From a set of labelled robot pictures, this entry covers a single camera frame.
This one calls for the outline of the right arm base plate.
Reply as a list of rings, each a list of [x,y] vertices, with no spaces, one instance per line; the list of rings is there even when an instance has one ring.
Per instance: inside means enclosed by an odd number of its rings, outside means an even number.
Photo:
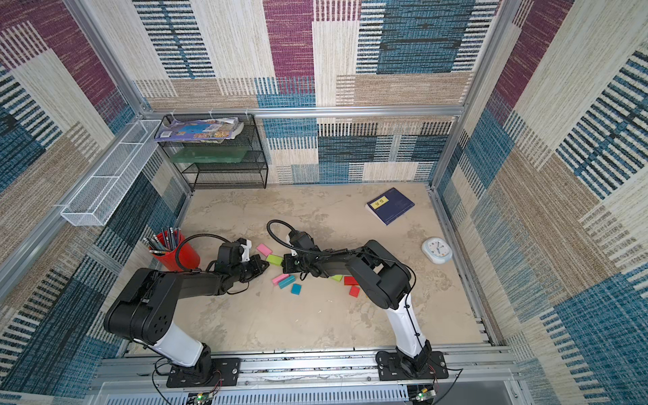
[[[400,352],[379,351],[376,364],[381,381],[445,380],[449,377],[445,357],[440,351],[423,352],[415,359]]]

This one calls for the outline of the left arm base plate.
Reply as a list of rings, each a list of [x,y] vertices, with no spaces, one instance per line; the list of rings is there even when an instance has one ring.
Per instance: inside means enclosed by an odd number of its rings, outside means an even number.
[[[172,366],[167,388],[201,386],[235,386],[238,382],[241,358],[212,358],[200,360],[194,367]]]

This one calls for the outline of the teal long block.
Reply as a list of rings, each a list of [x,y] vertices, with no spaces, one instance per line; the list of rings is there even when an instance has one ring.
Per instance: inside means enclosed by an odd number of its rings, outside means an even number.
[[[281,281],[278,283],[278,286],[279,286],[281,289],[284,289],[284,288],[288,287],[289,285],[291,285],[291,284],[294,283],[294,282],[295,282],[295,276],[294,276],[294,275],[290,275],[290,276],[288,276],[287,278],[284,278],[283,280],[281,280]]]

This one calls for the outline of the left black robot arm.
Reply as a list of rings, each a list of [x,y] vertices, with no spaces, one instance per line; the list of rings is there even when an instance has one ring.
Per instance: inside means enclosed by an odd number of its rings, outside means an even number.
[[[128,281],[104,318],[104,329],[120,338],[149,347],[174,366],[205,368],[206,345],[174,322],[179,300],[227,295],[234,284],[248,284],[269,263],[258,255],[247,262],[212,271],[162,272],[140,268]]]

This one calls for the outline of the pink block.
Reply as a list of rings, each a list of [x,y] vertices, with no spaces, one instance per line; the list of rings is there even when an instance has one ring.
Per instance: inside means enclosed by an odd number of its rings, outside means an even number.
[[[266,245],[264,244],[259,244],[256,249],[258,250],[259,253],[261,253],[263,256],[268,257],[273,254],[273,251]]]
[[[283,273],[272,279],[273,285],[279,285],[282,281],[287,279],[290,275]]]

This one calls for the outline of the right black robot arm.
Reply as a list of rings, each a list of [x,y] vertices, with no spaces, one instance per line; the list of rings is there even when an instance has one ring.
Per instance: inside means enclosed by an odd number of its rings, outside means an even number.
[[[285,273],[354,278],[370,301],[386,312],[396,337],[398,369],[408,377],[423,376],[430,371],[428,360],[432,349],[413,310],[411,292],[415,274],[379,242],[371,240],[353,250],[293,249],[283,258]]]

